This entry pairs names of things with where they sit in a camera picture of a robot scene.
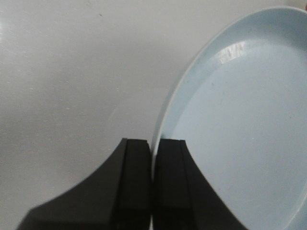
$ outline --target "white surface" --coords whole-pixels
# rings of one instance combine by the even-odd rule
[[[162,123],[249,230],[307,229],[306,25],[307,12],[277,8],[227,28],[188,68]]]
[[[172,82],[225,25],[286,0],[0,1],[0,229],[152,138]]]

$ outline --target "plate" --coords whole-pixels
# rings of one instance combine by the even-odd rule
[[[249,230],[307,228],[307,13],[240,19],[192,61],[156,131],[184,139]]]

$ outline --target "gray background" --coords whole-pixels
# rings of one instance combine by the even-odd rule
[[[162,102],[218,31],[300,0],[0,2],[0,229],[76,185]]]

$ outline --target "light blue plate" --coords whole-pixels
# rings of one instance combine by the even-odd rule
[[[274,8],[217,35],[162,112],[250,230],[307,229],[307,13]]]

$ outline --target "black plastic part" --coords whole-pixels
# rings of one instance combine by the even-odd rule
[[[92,175],[30,210],[17,230],[146,230],[150,167],[147,142],[123,139]]]
[[[202,175],[183,140],[160,141],[154,188],[154,230],[247,230]]]

